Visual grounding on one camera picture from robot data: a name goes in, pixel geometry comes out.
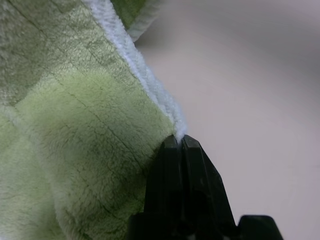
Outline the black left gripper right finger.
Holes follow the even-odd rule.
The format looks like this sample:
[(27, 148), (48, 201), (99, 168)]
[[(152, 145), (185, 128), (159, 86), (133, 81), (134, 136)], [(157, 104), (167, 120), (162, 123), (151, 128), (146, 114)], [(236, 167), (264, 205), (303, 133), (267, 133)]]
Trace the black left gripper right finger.
[(218, 227), (234, 227), (235, 220), (218, 170), (198, 140), (185, 135), (181, 143), (192, 210), (199, 219), (212, 221)]

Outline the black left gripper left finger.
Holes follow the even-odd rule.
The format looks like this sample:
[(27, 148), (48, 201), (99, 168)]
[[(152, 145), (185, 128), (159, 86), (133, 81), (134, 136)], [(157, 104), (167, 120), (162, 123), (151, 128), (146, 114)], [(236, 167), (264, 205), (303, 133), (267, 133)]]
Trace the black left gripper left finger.
[(181, 216), (184, 187), (181, 167), (181, 146), (168, 136), (161, 144), (146, 180), (145, 213)]

